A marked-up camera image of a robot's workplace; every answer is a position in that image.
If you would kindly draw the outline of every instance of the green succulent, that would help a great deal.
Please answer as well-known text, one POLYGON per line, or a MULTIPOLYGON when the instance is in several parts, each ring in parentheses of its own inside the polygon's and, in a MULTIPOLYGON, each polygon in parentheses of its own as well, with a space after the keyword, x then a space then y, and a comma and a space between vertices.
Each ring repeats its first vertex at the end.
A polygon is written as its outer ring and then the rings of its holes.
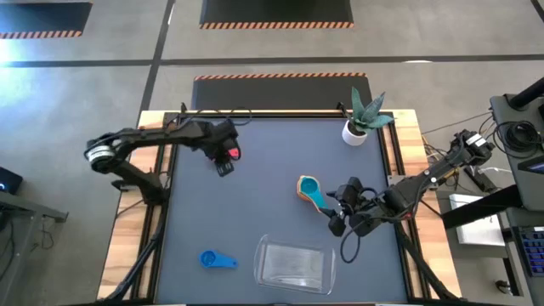
POLYGON ((390 116, 379 115, 384 98, 385 93, 382 93, 367 107, 364 107, 360 101, 359 91, 356 88, 351 88, 353 114, 348 119, 358 132, 369 133, 371 130, 381 128, 393 120, 390 116))

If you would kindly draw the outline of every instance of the black floor mat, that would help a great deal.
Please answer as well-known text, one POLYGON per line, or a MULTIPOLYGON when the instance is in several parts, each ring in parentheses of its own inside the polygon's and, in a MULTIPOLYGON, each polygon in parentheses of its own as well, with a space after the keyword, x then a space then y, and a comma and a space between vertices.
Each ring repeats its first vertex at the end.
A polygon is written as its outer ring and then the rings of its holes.
POLYGON ((368 105, 371 91, 364 73, 280 73, 197 76, 192 106, 197 110, 333 110, 351 108, 351 88, 368 105))
POLYGON ((0 39, 79 37, 92 3, 2 3, 0 39))
POLYGON ((201 29, 311 29, 354 26, 349 0, 204 0, 201 29))

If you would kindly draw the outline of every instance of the keyboard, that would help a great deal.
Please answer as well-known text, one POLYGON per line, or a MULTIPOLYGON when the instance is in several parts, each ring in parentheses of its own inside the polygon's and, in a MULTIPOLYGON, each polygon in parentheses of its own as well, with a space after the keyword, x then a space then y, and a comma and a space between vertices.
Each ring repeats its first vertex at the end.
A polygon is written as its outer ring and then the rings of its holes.
POLYGON ((544 227, 514 227, 518 250, 530 276, 544 276, 544 227))

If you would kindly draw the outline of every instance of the wooden table frame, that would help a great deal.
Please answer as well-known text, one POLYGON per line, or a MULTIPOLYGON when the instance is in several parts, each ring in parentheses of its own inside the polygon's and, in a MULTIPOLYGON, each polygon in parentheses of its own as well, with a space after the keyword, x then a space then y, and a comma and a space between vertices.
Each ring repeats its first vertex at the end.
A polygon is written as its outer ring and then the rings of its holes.
MULTIPOLYGON (((229 113, 230 110, 221 110, 222 113, 229 113)), ((384 167, 388 175, 416 175, 428 167, 427 157, 423 149, 421 132, 417 124, 416 112, 414 110, 384 110, 394 116, 395 122, 384 127, 379 137, 385 144, 384 167)), ((161 128, 169 121, 166 114, 178 111, 148 110, 143 111, 139 119, 141 128, 161 128)), ((188 110, 187 114, 195 114, 196 111, 188 110)), ((235 113, 245 113, 246 110, 236 110, 235 113)), ((339 110, 254 110, 253 114, 283 114, 293 116, 341 116, 339 110)), ((200 112, 203 116, 217 115, 215 110, 204 110, 200 112)), ((170 145, 162 147, 147 147, 137 149, 131 155, 130 162, 143 171, 153 169, 156 173, 165 173, 172 167, 170 156, 175 154, 176 147, 170 145)), ((119 201, 118 210, 129 207, 141 199, 137 190, 123 192, 119 201)), ((433 192, 428 192, 423 199, 432 208, 439 210, 439 204, 433 192)), ((136 206, 125 212, 116 222, 112 230, 110 247, 105 260, 104 271, 99 286, 97 298, 105 298, 113 292, 117 284, 122 280, 130 267, 133 265, 139 250, 143 248, 150 238, 156 226, 160 207, 147 207, 146 205, 136 206)), ((404 224, 405 231, 409 233, 412 240, 419 242, 416 245, 422 252, 425 261, 445 284, 445 286, 458 297, 461 296, 455 267, 451 258, 450 248, 445 234, 442 220, 425 206, 420 206, 415 222, 404 224)), ((144 298, 154 296, 156 290, 156 271, 158 270, 158 258, 160 254, 153 254, 152 259, 146 263, 141 280, 126 298, 144 298)), ((413 298, 436 298, 436 294, 429 289, 425 281, 421 281, 421 274, 410 258, 410 255, 403 252, 401 256, 405 272, 405 283, 407 295, 413 298)))

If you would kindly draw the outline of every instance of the metal stand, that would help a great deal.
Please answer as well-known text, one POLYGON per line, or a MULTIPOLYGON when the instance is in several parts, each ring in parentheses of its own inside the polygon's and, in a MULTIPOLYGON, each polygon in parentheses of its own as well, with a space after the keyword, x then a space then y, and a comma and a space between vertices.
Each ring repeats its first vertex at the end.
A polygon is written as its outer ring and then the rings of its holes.
POLYGON ((7 208, 12 223, 10 235, 14 239, 14 258, 9 264, 3 279, 0 280, 0 306, 8 305, 14 286, 19 281, 26 258, 30 255, 34 235, 40 230, 43 217, 53 218, 56 223, 64 223, 68 212, 36 204, 16 195, 0 192, 0 206, 7 208))

